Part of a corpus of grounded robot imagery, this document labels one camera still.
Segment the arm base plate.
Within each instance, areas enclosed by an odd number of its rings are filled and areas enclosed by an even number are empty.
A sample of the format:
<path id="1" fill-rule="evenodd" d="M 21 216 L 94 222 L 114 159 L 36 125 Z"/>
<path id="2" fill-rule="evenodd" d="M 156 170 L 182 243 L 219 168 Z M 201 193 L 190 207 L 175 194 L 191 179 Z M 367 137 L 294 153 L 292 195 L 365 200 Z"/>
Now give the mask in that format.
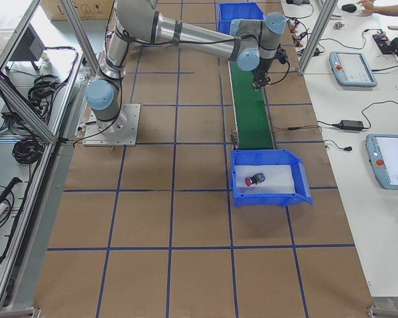
<path id="1" fill-rule="evenodd" d="M 97 121 L 93 111 L 90 111 L 90 121 L 96 123 L 86 127 L 84 146 L 135 146 L 137 143 L 137 132 L 141 104 L 123 104 L 116 122 L 104 123 Z"/>

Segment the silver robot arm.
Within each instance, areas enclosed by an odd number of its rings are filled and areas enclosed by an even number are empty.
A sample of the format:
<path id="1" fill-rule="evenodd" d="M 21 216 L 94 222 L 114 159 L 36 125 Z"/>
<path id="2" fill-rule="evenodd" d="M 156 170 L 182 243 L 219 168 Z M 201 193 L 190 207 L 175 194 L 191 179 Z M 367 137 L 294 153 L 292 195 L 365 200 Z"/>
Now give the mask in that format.
<path id="1" fill-rule="evenodd" d="M 124 113 L 121 81 L 126 57 L 133 44 L 170 44 L 235 62 L 240 70 L 252 73 L 252 88 L 269 84 L 269 68 L 281 45 L 286 17 L 278 12 L 261 19 L 234 19 L 224 34 L 165 17 L 156 1 L 118 1 L 115 27 L 99 60 L 96 79 L 85 90 L 85 98 L 96 117 L 98 134 L 117 135 L 128 127 Z"/>

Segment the person hand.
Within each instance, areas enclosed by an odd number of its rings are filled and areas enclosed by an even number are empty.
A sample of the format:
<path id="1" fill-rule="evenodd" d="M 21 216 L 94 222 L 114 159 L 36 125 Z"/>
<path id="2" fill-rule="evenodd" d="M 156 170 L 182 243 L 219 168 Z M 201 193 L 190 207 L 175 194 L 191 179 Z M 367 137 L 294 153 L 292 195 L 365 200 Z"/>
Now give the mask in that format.
<path id="1" fill-rule="evenodd" d="M 362 8 L 362 13 L 372 15 L 375 9 L 373 0 L 359 0 L 357 3 Z"/>

